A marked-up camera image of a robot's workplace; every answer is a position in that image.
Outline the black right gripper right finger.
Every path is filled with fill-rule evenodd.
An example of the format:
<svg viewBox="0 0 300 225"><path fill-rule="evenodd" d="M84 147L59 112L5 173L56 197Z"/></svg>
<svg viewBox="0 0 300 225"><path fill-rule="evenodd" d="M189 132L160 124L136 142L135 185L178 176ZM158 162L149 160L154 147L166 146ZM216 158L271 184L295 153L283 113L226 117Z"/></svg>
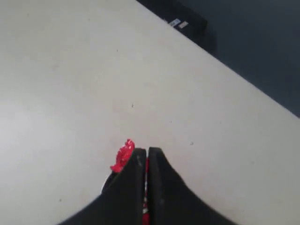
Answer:
<svg viewBox="0 0 300 225"><path fill-rule="evenodd" d="M150 147L148 159L148 209L151 225L234 224L189 189L160 148Z"/></svg>

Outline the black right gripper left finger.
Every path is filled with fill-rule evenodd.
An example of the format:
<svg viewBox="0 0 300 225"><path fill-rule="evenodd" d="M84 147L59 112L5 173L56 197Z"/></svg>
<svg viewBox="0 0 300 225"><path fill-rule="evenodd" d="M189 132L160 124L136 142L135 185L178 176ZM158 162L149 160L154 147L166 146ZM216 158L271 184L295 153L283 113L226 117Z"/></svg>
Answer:
<svg viewBox="0 0 300 225"><path fill-rule="evenodd" d="M146 150L135 149L110 186L62 225L141 225L145 192Z"/></svg>

